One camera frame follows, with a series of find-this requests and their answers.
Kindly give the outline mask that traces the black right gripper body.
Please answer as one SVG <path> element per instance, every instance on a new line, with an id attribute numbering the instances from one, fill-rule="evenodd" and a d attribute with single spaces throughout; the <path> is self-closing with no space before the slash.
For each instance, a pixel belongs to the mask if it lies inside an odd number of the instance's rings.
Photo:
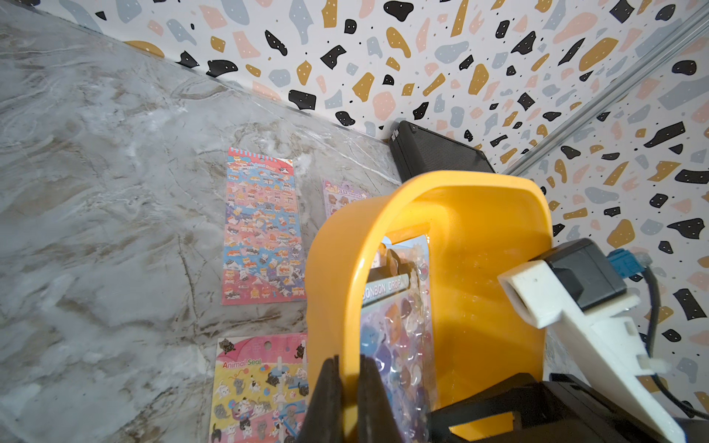
<path id="1" fill-rule="evenodd" d="M 428 419 L 432 442 L 666 441 L 572 375 L 445 378 L 439 394 L 442 407 Z"/>

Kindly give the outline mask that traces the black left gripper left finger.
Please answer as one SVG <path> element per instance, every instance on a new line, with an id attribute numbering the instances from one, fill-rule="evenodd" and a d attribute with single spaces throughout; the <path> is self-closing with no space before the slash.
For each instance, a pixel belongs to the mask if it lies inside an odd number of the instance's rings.
<path id="1" fill-rule="evenodd" d="M 310 404 L 297 443 L 343 442 L 343 383 L 339 357 L 324 361 L 311 393 Z"/>

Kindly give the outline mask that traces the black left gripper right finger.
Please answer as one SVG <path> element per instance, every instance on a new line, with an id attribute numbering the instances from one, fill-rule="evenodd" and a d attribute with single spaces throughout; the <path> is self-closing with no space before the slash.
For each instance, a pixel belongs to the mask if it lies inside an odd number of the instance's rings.
<path id="1" fill-rule="evenodd" d="M 402 443 L 386 389 L 373 358 L 360 356 L 357 382 L 357 441 L 359 443 Z"/>

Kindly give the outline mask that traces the pink yellow cat sticker sheet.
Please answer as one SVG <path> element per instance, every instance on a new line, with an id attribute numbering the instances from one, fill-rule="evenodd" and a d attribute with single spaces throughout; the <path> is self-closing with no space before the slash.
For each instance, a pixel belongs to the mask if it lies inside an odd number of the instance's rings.
<path id="1" fill-rule="evenodd" d="M 221 338 L 210 442 L 294 442 L 308 408 L 306 334 Z"/>

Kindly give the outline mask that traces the purple bonbon sticker sheet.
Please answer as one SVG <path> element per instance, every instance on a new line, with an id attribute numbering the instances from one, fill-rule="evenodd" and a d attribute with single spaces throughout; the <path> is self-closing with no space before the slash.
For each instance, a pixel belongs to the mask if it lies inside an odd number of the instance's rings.
<path id="1" fill-rule="evenodd" d="M 374 360 L 405 442 L 427 442 L 437 394 L 429 242 L 384 238 L 367 277 L 360 353 Z"/>

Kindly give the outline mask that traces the red blue cat sticker sheet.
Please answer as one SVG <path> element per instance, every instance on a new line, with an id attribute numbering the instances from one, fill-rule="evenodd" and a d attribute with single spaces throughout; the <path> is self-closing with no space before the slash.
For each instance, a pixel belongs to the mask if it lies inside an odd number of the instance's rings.
<path id="1" fill-rule="evenodd" d="M 293 162 L 228 150 L 222 304 L 306 299 Z"/>

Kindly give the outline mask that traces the yellow plastic storage box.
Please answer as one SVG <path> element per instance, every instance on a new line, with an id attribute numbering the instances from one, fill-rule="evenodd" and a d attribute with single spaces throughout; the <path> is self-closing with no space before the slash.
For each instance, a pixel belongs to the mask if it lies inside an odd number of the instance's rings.
<path id="1" fill-rule="evenodd" d="M 542 375 L 544 334 L 514 311 L 499 276 L 552 245 L 547 200 L 533 181 L 437 171 L 391 195 L 345 206 L 316 234 L 306 259 L 308 371 L 339 361 L 343 416 L 354 442 L 360 313 L 369 269 L 384 239 L 428 237 L 438 404 L 470 397 L 518 373 Z"/>

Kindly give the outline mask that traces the purple 3D sticker sheet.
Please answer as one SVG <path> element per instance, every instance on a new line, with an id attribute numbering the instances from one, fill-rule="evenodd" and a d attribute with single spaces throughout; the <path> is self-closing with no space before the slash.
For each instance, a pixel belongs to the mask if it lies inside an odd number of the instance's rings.
<path id="1" fill-rule="evenodd" d="M 370 198 L 369 192 L 347 181 L 323 179 L 321 184 L 326 218 L 350 203 Z"/>

